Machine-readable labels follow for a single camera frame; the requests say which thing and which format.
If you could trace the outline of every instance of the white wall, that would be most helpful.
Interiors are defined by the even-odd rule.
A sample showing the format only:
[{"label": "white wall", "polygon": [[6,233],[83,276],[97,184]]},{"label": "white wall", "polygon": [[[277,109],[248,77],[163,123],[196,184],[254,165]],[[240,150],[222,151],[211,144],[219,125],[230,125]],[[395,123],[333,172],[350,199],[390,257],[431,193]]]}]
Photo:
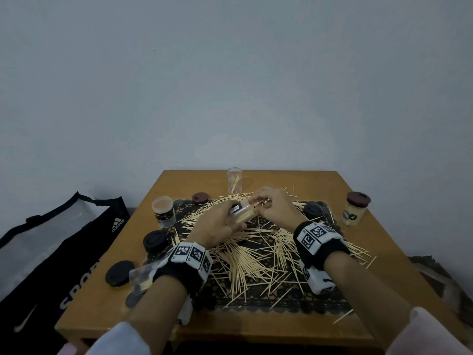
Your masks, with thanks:
[{"label": "white wall", "polygon": [[334,169],[473,294],[473,0],[0,0],[1,233],[163,169]]}]

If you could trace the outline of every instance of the nike logo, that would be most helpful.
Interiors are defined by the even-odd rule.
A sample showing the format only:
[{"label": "nike logo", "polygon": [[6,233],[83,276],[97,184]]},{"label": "nike logo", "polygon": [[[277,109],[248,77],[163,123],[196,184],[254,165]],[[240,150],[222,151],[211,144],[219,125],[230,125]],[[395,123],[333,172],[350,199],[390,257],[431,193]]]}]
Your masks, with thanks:
[{"label": "nike logo", "polygon": [[37,306],[38,306],[38,304],[36,304],[36,305],[34,306],[34,308],[30,311],[30,313],[28,314],[28,316],[25,318],[25,320],[23,320],[23,322],[22,322],[20,325],[13,327],[13,331],[14,331],[15,333],[19,333],[19,332],[25,327],[25,325],[26,325],[26,323],[27,323],[29,317],[31,316],[31,314],[33,313],[33,311],[36,309]]}]

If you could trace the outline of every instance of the pile of toothpicks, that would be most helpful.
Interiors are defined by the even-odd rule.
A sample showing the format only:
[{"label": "pile of toothpicks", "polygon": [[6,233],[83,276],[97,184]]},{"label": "pile of toothpicks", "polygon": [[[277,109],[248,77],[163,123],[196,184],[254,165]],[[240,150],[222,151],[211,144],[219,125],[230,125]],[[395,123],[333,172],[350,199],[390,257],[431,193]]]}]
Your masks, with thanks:
[{"label": "pile of toothpicks", "polygon": [[[188,234],[191,232],[192,228],[197,222],[199,216],[202,215],[209,208],[227,200],[243,201],[248,198],[252,193],[253,192],[232,194],[229,196],[219,196],[217,199],[210,200],[209,202],[205,203],[204,205],[199,207],[194,213],[180,220],[182,227],[188,230],[188,232],[178,234],[177,230],[174,228],[174,237],[171,238],[173,245],[177,245],[187,238]],[[287,195],[298,198],[295,195],[294,186],[293,192],[287,192]],[[293,201],[293,204],[302,213],[305,203]],[[319,222],[323,221],[319,218],[308,220]],[[254,218],[251,222],[247,223],[248,227],[245,231],[235,233],[233,236],[226,239],[222,244],[219,244],[209,250],[214,261],[213,269],[216,269],[210,272],[210,276],[212,276],[216,280],[217,285],[220,287],[224,295],[229,298],[229,302],[225,305],[225,307],[232,304],[234,300],[241,296],[243,296],[246,301],[246,291],[249,289],[250,286],[267,285],[264,291],[261,293],[261,296],[263,296],[263,294],[266,292],[269,296],[272,292],[276,291],[279,285],[283,283],[288,283],[288,281],[286,280],[292,273],[294,273],[294,275],[296,276],[297,281],[290,283],[298,284],[300,290],[302,291],[302,293],[304,293],[301,284],[306,284],[306,282],[299,281],[299,277],[296,274],[296,272],[302,274],[302,271],[301,269],[299,269],[299,257],[297,256],[297,248],[294,243],[292,233],[286,231],[285,229],[281,229],[272,223],[271,226],[265,228],[268,224],[270,224],[270,222],[260,224],[259,217]],[[262,247],[252,249],[239,245],[239,242],[241,240],[246,240],[261,245],[262,242],[255,241],[256,238],[262,238],[262,240],[264,241]],[[366,266],[366,268],[369,268],[373,261],[376,259],[376,256],[371,256],[369,254],[369,251],[366,249],[358,247],[350,242],[347,242],[347,245],[350,251],[352,252],[352,256],[358,258],[359,262],[363,266]],[[273,258],[273,266],[271,267],[267,267],[263,263],[264,260],[269,258]],[[230,297],[227,295],[227,292],[222,288],[219,283],[219,280],[226,279],[230,282]],[[251,282],[252,284],[249,284],[247,282],[248,279],[253,280],[253,282]],[[286,292],[279,299],[277,299],[271,309],[282,298],[284,298],[287,293],[288,292]],[[340,321],[343,317],[345,317],[352,311],[353,310],[350,310],[348,313],[341,316],[334,323]]]}]

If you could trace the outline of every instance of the black round lid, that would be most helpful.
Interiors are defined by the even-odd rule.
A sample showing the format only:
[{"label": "black round lid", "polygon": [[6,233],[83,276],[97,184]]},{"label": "black round lid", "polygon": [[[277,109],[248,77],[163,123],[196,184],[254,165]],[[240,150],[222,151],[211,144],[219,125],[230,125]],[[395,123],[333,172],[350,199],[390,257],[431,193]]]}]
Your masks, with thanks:
[{"label": "black round lid", "polygon": [[312,201],[304,206],[303,212],[309,220],[323,216],[323,211],[320,208],[320,205]]},{"label": "black round lid", "polygon": [[205,192],[199,192],[192,196],[192,201],[195,204],[204,204],[209,200],[209,195]]},{"label": "black round lid", "polygon": [[361,192],[350,192],[347,194],[347,202],[359,208],[366,208],[371,198]]},{"label": "black round lid", "polygon": [[159,253],[168,246],[168,232],[165,230],[152,231],[143,239],[143,245],[148,253]]},{"label": "black round lid", "polygon": [[129,260],[122,260],[121,262],[113,264],[105,274],[105,281],[111,286],[122,286],[130,281],[130,270],[134,269],[135,265]]}]

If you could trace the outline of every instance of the shopping bag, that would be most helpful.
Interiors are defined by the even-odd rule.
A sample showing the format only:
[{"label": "shopping bag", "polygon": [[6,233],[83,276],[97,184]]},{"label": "shopping bag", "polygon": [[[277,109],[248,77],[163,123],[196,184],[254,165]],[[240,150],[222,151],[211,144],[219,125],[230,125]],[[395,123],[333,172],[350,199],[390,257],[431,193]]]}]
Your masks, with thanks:
[{"label": "shopping bag", "polygon": [[130,218],[123,199],[79,193],[0,238],[0,354],[55,354],[54,325]]}]

